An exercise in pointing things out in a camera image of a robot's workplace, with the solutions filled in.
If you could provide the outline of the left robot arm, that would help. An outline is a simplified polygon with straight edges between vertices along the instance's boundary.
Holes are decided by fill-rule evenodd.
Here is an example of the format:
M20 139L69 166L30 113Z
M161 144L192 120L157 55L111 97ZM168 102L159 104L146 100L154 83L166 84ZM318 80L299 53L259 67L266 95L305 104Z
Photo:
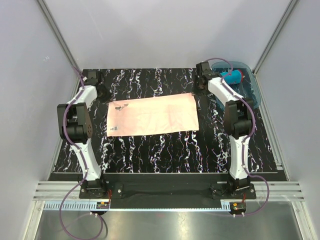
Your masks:
M80 197L103 198L108 193L108 184L92 147L94 130L89 107L95 100L107 102L111 93L103 84L104 77L100 70L85 70L79 78L80 87L75 96L57 106L59 135L70 145L80 164Z

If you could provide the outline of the red blue patterned towel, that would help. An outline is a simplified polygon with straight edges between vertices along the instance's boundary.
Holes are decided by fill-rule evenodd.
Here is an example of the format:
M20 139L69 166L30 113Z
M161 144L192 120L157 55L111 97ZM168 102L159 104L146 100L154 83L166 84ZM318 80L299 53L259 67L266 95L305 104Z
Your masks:
M239 69L233 70L231 73L222 72L221 76L224 77L224 81L228 85L240 84L243 82L243 79L244 79L244 74Z

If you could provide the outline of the pink towel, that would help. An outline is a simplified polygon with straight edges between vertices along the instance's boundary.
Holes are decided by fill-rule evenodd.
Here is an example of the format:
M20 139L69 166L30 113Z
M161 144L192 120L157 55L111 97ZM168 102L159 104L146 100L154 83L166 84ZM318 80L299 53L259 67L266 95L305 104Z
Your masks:
M199 130L197 105L191 93L113 101L108 104L106 120L108 137Z

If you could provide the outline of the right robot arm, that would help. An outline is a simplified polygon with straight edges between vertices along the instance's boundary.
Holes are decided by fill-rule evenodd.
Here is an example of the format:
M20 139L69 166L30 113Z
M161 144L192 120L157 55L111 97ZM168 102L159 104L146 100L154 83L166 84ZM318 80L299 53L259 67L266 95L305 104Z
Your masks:
M250 188L248 151L256 120L252 110L253 100L237 93L225 81L231 73L232 70L225 75L213 72L209 62L202 61L196 64L194 86L197 90L213 94L224 106L223 127L230 141L231 161L222 193L236 199Z

